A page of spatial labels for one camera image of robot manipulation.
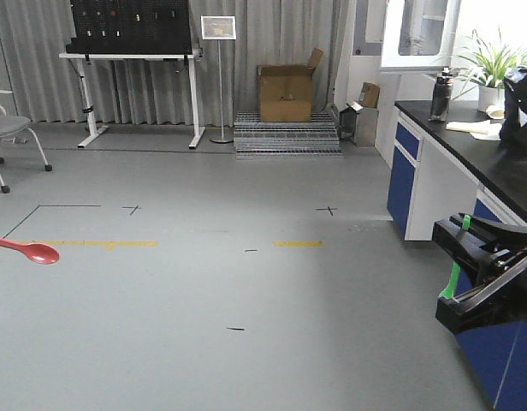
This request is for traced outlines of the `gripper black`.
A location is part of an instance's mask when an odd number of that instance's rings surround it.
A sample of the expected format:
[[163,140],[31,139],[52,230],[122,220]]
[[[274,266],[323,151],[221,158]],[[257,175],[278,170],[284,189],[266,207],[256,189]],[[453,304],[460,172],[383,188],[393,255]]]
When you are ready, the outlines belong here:
[[523,258],[491,283],[437,301],[435,318],[452,333],[524,321],[527,323],[527,227],[464,215],[434,223],[432,241],[467,273],[484,273],[498,261]]

